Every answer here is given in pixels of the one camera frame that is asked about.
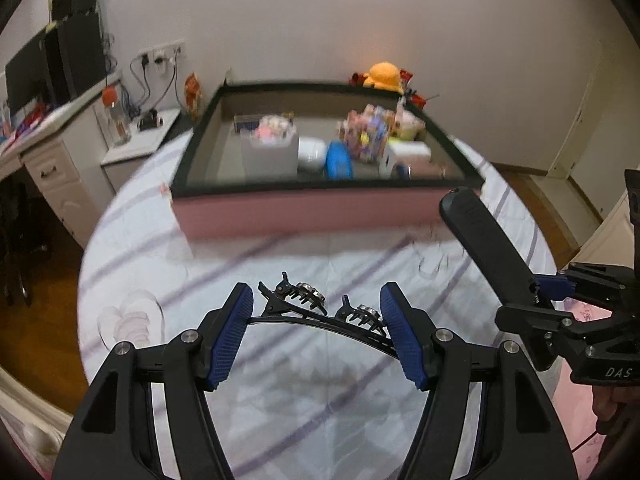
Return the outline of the person's right hand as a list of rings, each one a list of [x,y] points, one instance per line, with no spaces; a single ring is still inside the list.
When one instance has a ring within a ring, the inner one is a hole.
[[[615,424],[616,413],[629,404],[639,403],[638,387],[592,387],[592,410],[597,417],[597,434],[607,434]]]

